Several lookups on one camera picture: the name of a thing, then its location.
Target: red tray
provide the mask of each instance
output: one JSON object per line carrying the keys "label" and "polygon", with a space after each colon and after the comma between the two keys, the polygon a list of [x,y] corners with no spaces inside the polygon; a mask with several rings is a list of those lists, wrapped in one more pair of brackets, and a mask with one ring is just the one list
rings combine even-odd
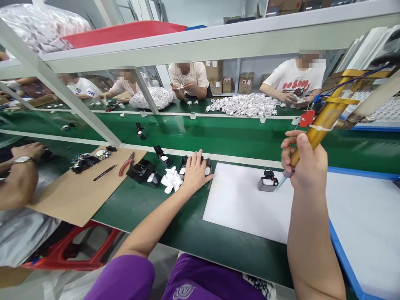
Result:
{"label": "red tray", "polygon": [[185,31],[187,26],[161,21],[138,21],[107,28],[96,29],[88,32],[64,36],[74,48],[84,48],[108,43],[121,42],[146,38],[154,35],[164,35]]}

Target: wristwatch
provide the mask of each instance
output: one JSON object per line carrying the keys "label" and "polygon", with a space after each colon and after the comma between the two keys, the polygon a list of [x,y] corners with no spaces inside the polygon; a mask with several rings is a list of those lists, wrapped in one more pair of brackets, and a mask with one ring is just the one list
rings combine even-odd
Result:
{"label": "wristwatch", "polygon": [[19,158],[16,158],[12,164],[17,164],[17,163],[27,163],[27,162],[35,162],[35,159],[29,156],[21,156]]}

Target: blue wire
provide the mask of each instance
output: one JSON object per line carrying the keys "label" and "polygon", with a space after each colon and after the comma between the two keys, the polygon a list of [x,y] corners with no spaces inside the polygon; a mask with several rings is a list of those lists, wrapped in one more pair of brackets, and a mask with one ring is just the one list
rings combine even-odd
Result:
{"label": "blue wire", "polygon": [[354,81],[354,80],[361,79],[361,78],[363,78],[363,77],[365,77],[365,76],[368,76],[368,75],[374,74],[374,73],[376,73],[376,72],[379,72],[379,71],[381,71],[382,69],[387,68],[388,66],[389,66],[389,65],[385,65],[385,66],[380,67],[380,68],[378,68],[378,69],[376,69],[376,70],[373,70],[373,71],[371,71],[371,72],[365,73],[363,76],[350,79],[350,80],[348,80],[348,81],[346,81],[346,82],[344,82],[344,83],[342,83],[342,84],[336,86],[335,88],[333,88],[333,90],[330,90],[330,91],[327,92],[325,95],[322,95],[322,96],[321,96],[321,93],[320,93],[320,94],[318,94],[318,95],[315,97],[313,103],[317,103],[317,102],[319,101],[320,98],[322,99],[322,98],[324,98],[325,96],[328,96],[328,94],[334,92],[334,91],[337,90],[338,88],[340,88],[340,87],[342,87],[342,86],[344,86],[344,85],[346,85],[346,84],[348,84],[348,83],[350,83],[350,82],[352,82],[352,81]]}

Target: white paper sheet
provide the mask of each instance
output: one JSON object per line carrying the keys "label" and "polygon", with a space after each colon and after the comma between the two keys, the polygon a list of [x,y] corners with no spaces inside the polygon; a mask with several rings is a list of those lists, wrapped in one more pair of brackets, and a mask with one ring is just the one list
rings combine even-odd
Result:
{"label": "white paper sheet", "polygon": [[[277,192],[260,192],[262,176],[262,169],[217,163],[203,220],[287,243],[293,188],[288,179]],[[399,299],[400,189],[331,172],[327,182],[330,218],[363,291]]]}

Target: white plastic bag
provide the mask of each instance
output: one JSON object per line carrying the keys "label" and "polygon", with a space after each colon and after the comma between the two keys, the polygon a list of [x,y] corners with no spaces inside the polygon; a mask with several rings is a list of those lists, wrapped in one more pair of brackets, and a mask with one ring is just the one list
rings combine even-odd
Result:
{"label": "white plastic bag", "polygon": [[88,21],[75,13],[45,5],[40,1],[34,3],[36,4],[4,6],[0,8],[0,18],[35,53],[73,49],[60,38],[91,30]]}
{"label": "white plastic bag", "polygon": [[[149,87],[148,89],[154,100],[155,106],[159,110],[166,108],[175,100],[175,93],[172,90],[166,90],[162,87]],[[136,93],[129,100],[129,104],[134,108],[149,108],[149,105],[141,91]]]}

